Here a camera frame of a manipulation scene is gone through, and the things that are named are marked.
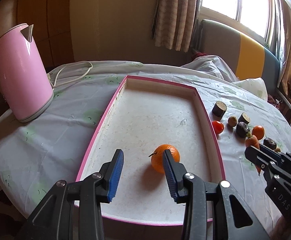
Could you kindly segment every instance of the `kettle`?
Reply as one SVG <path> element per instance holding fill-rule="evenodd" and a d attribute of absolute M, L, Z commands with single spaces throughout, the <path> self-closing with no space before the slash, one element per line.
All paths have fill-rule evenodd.
<path fill-rule="evenodd" d="M 42 114 L 54 96 L 32 32 L 23 23 L 0 37 L 1 92 L 20 122 Z"/>

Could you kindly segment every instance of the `orange fruit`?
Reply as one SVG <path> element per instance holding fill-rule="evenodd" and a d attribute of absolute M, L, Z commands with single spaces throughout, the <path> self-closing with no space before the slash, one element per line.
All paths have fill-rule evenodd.
<path fill-rule="evenodd" d="M 159 173 L 164 174 L 164 168 L 163 168 L 163 153 L 165 150 L 170 150 L 173 159 L 176 162 L 180 162 L 180 154 L 178 150 L 170 145 L 170 144 L 162 144 L 158 148 L 155 149 L 155 151 L 150 155 L 151 156 L 151 165 L 152 167 Z"/>
<path fill-rule="evenodd" d="M 252 129 L 252 135 L 255 135 L 258 140 L 264 137 L 264 128 L 261 125 L 257 125 Z"/>

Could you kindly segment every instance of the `window frame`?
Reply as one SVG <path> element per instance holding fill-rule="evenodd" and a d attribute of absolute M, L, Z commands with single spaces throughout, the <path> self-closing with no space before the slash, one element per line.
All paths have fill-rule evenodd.
<path fill-rule="evenodd" d="M 252 31 L 250 28 L 240 23 L 241 13 L 242 13 L 242 0 L 238 0 L 237 13 L 236 13 L 235 19 L 232 19 L 222 13 L 219 13 L 217 11 L 214 11 L 212 9 L 209 9 L 203 6 L 201 6 L 200 8 L 198 18 L 199 18 L 199 21 L 201 21 L 202 19 L 210 19 L 210 20 L 214 20 L 214 21 L 226 24 L 248 35 L 252 39 L 258 41 L 263 46 L 269 48 L 273 34 L 274 34 L 273 27 L 274 27 L 275 8 L 274 8 L 274 0 L 268 0 L 268 1 L 269 1 L 268 21 L 267 21 L 266 32 L 264 34 L 264 37 L 260 36 L 256 32 Z"/>

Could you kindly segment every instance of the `kettle base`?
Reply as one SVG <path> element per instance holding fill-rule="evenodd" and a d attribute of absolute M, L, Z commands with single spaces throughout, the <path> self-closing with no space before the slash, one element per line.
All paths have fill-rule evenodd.
<path fill-rule="evenodd" d="M 29 116 L 29 117 L 26 117 L 24 119 L 21 119 L 19 120 L 19 122 L 30 122 L 32 121 L 33 119 L 36 119 L 40 114 L 42 114 L 48 107 L 49 105 L 51 104 L 52 102 L 52 99 L 53 99 L 53 96 L 54 96 L 54 92 L 52 92 L 52 96 L 50 97 L 50 99 L 45 103 L 44 106 L 42 106 L 37 112 L 35 112 L 33 115 Z"/>

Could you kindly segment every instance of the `window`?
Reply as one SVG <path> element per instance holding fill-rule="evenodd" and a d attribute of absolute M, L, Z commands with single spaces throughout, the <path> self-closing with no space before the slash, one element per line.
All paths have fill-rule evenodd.
<path fill-rule="evenodd" d="M 200 14 L 234 27 L 264 45 L 271 18 L 270 4 L 270 0 L 202 0 Z"/>

